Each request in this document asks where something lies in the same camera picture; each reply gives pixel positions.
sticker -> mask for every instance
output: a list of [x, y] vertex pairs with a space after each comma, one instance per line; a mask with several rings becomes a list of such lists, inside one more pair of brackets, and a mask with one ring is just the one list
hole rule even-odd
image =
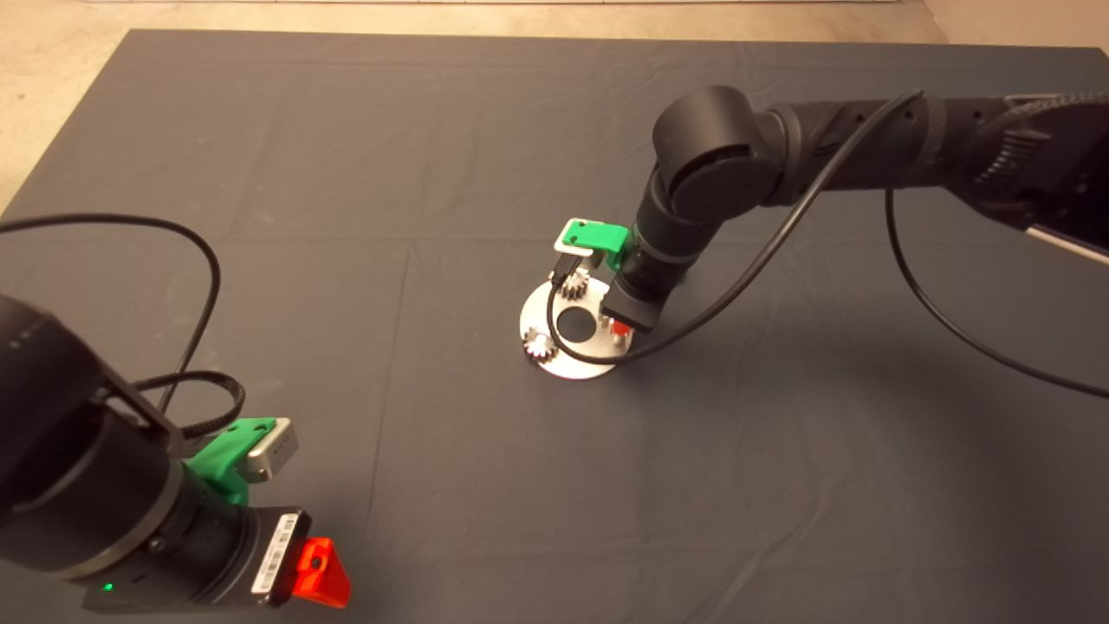
[[252, 594], [268, 594], [274, 589], [274, 581], [277, 580], [277, 572], [281, 571], [281, 562], [285, 559], [285, 551], [293, 540], [293, 530], [296, 529], [296, 521], [299, 514], [282, 514], [277, 521], [277, 529], [274, 530], [273, 538], [269, 539], [269, 548], [266, 549], [266, 556], [262, 559], [262, 566], [254, 577], [254, 585], [251, 587]]

circular plate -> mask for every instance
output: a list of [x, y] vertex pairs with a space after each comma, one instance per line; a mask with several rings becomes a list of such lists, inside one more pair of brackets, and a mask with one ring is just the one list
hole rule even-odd
[[[547, 327], [547, 297], [550, 295], [550, 291], [551, 283], [549, 280], [543, 282], [523, 301], [523, 309], [520, 310], [520, 340], [523, 340], [528, 330], [532, 328], [550, 336], [550, 329]], [[604, 298], [604, 294], [608, 291], [608, 284], [590, 277], [586, 294], [580, 298], [571, 300], [561, 295], [554, 298], [556, 323], [558, 323], [558, 318], [562, 315], [563, 310], [570, 307], [581, 307], [589, 311], [597, 324], [593, 336], [584, 342], [573, 342], [562, 337], [562, 342], [572, 347], [574, 351], [597, 358], [611, 358], [613, 356], [623, 356], [631, 349], [632, 337], [621, 338], [614, 336], [602, 321], [601, 299]], [[561, 351], [547, 362], [536, 364], [552, 376], [574, 380], [593, 379], [603, 376], [614, 367], [614, 365], [589, 365], [580, 360], [574, 360]]]

table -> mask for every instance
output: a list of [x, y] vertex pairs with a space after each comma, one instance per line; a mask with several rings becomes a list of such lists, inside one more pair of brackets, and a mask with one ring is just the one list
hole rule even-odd
[[[946, 335], [901, 282], [877, 193], [823, 197], [719, 320], [571, 383], [519, 307], [569, 216], [628, 222], [650, 130], [704, 84], [775, 101], [1109, 86], [1100, 51], [134, 31], [6, 217], [170, 217], [226, 272], [195, 360], [302, 448], [255, 504], [298, 504], [346, 611], [144, 622], [1103, 622], [1109, 419]], [[1109, 377], [1109, 272], [936, 190], [905, 243], [950, 316], [1052, 371]], [[728, 224], [669, 327], [783, 216]], [[0, 291], [125, 377], [175, 364], [206, 283], [157, 233], [0, 241]], [[206, 418], [183, 390], [171, 417]], [[103, 622], [0, 564], [0, 621]]]

small gear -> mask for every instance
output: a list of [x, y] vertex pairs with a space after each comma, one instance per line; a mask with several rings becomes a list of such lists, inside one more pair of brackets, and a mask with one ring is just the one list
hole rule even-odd
[[558, 355], [558, 347], [551, 337], [536, 328], [528, 328], [528, 334], [523, 335], [523, 351], [536, 362], [545, 365]]
[[570, 273], [570, 276], [562, 282], [562, 287], [559, 289], [559, 294], [570, 300], [577, 300], [586, 295], [586, 288], [589, 287], [589, 270], [578, 267]]

cable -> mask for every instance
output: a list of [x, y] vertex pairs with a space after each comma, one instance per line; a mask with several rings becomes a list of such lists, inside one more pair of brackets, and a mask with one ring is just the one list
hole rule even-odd
[[243, 403], [246, 402], [246, 389], [243, 388], [243, 385], [238, 383], [235, 378], [216, 371], [185, 371], [182, 374], [170, 374], [167, 376], [139, 380], [136, 382], [132, 382], [131, 386], [133, 386], [139, 392], [144, 392], [157, 388], [165, 388], [167, 386], [175, 387], [183, 381], [200, 381], [217, 386], [226, 390], [227, 393], [231, 395], [232, 400], [235, 402], [234, 406], [232, 406], [232, 408], [221, 417], [181, 428], [181, 433], [184, 436], [185, 440], [192, 440], [202, 436], [215, 433], [216, 431], [220, 431], [221, 429], [235, 422], [235, 419], [237, 419], [238, 415], [243, 411]]
[[909, 289], [916, 295], [916, 298], [928, 309], [929, 314], [939, 325], [947, 328], [949, 333], [955, 335], [959, 340], [973, 347], [976, 351], [983, 356], [1004, 365], [1017, 372], [1021, 372], [1026, 376], [1036, 378], [1040, 381], [1058, 386], [1059, 388], [1066, 388], [1067, 390], [1074, 390], [1075, 392], [1081, 392], [1083, 395], [1089, 395], [1091, 397], [1098, 397], [1101, 399], [1109, 399], [1109, 389], [1098, 388], [1096, 386], [1088, 386], [1081, 382], [1069, 380], [1066, 378], [1060, 378], [1051, 374], [1044, 372], [1039, 369], [1034, 369], [1028, 365], [1018, 362], [1008, 356], [998, 354], [978, 339], [968, 335], [965, 330], [955, 325], [954, 321], [947, 318], [946, 315], [940, 311], [939, 307], [928, 298], [925, 294], [924, 288], [920, 287], [919, 282], [916, 280], [916, 276], [913, 275], [913, 270], [908, 267], [908, 262], [905, 259], [905, 253], [902, 250], [901, 237], [897, 235], [897, 219], [894, 216], [894, 191], [893, 188], [886, 188], [886, 231], [889, 233], [889, 246], [894, 252], [894, 259], [897, 260], [897, 267], [901, 268], [902, 276], [905, 277], [905, 283], [908, 284]]
[[[139, 216], [134, 214], [90, 212], [14, 218], [11, 221], [0, 221], [0, 234], [20, 232], [24, 229], [37, 229], [41, 227], [53, 227], [55, 225], [78, 224], [134, 225], [140, 227], [165, 229], [189, 238], [189, 241], [196, 245], [196, 247], [201, 249], [201, 253], [204, 254], [204, 258], [207, 259], [208, 270], [212, 276], [208, 283], [207, 296], [204, 299], [204, 307], [201, 308], [200, 317], [196, 318], [196, 327], [193, 329], [193, 335], [185, 345], [185, 351], [181, 356], [181, 362], [177, 365], [176, 372], [179, 375], [184, 374], [189, 368], [189, 362], [193, 359], [193, 355], [196, 354], [196, 348], [200, 346], [204, 331], [207, 329], [208, 320], [212, 318], [212, 310], [215, 308], [216, 297], [220, 295], [222, 273], [220, 270], [220, 259], [216, 257], [215, 250], [207, 243], [207, 241], [201, 237], [200, 234], [189, 227], [185, 227], [184, 225], [181, 225], [180, 223], [174, 223], [173, 221], [166, 221], [164, 218], [155, 218], [153, 216]], [[170, 401], [173, 399], [173, 393], [176, 392], [176, 390], [177, 385], [176, 382], [173, 382], [165, 389], [165, 392], [162, 393], [162, 398], [157, 403], [157, 410], [163, 415], [169, 409]]]
[[801, 217], [804, 216], [808, 208], [813, 205], [816, 196], [820, 195], [821, 191], [824, 190], [831, 178], [837, 171], [840, 171], [840, 166], [842, 166], [851, 154], [854, 153], [855, 149], [871, 135], [871, 132], [873, 132], [875, 127], [906, 104], [919, 98], [923, 93], [924, 92], [919, 89], [914, 89], [887, 101], [882, 104], [882, 106], [875, 111], [869, 119], [859, 125], [858, 129], [856, 129], [855, 132], [853, 132], [852, 135], [844, 141], [843, 145], [836, 150], [835, 154], [828, 160], [827, 164], [824, 165], [824, 168], [822, 168], [820, 174], [816, 175], [816, 178], [813, 180], [808, 190], [793, 206], [786, 215], [785, 221], [783, 221], [777, 231], [774, 232], [774, 235], [766, 241], [766, 244], [763, 246], [762, 250], [759, 252], [759, 255], [756, 255], [755, 258], [751, 260], [751, 264], [749, 264], [743, 270], [740, 278], [736, 279], [735, 283], [720, 296], [720, 298], [701, 311], [700, 315], [675, 330], [674, 334], [658, 342], [652, 342], [643, 349], [631, 351], [629, 354], [624, 354], [623, 356], [597, 358], [586, 356], [584, 354], [578, 354], [566, 345], [562, 337], [558, 333], [558, 326], [554, 324], [554, 297], [557, 296], [561, 284], [552, 283], [550, 296], [547, 297], [547, 327], [550, 328], [550, 336], [551, 340], [554, 341], [554, 346], [574, 360], [589, 365], [624, 365], [662, 351], [667, 347], [670, 347], [671, 345], [693, 334], [701, 326], [704, 326], [709, 321], [716, 318], [716, 316], [720, 315], [721, 311], [723, 311], [724, 308], [728, 307], [733, 300], [735, 300], [735, 298], [739, 297], [749, 285], [751, 285], [751, 282], [759, 276], [759, 273], [762, 272], [774, 254], [777, 253], [777, 249], [782, 247], [785, 238], [793, 233], [794, 228], [796, 228]]

